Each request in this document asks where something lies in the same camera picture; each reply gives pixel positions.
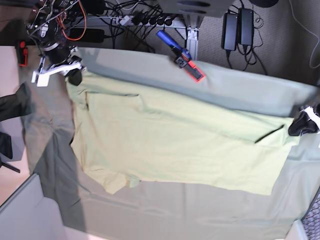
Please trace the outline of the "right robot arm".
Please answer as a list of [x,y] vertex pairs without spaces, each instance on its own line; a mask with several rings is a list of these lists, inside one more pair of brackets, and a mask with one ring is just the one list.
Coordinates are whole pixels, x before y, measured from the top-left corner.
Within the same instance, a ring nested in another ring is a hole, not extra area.
[[[70,37],[67,24],[79,13],[84,17],[83,31],[78,37]],[[39,67],[33,71],[31,82],[37,87],[47,87],[52,75],[61,74],[70,84],[78,86],[86,69],[74,45],[87,30],[87,13],[81,1],[40,0],[25,25],[28,37],[40,51]]]

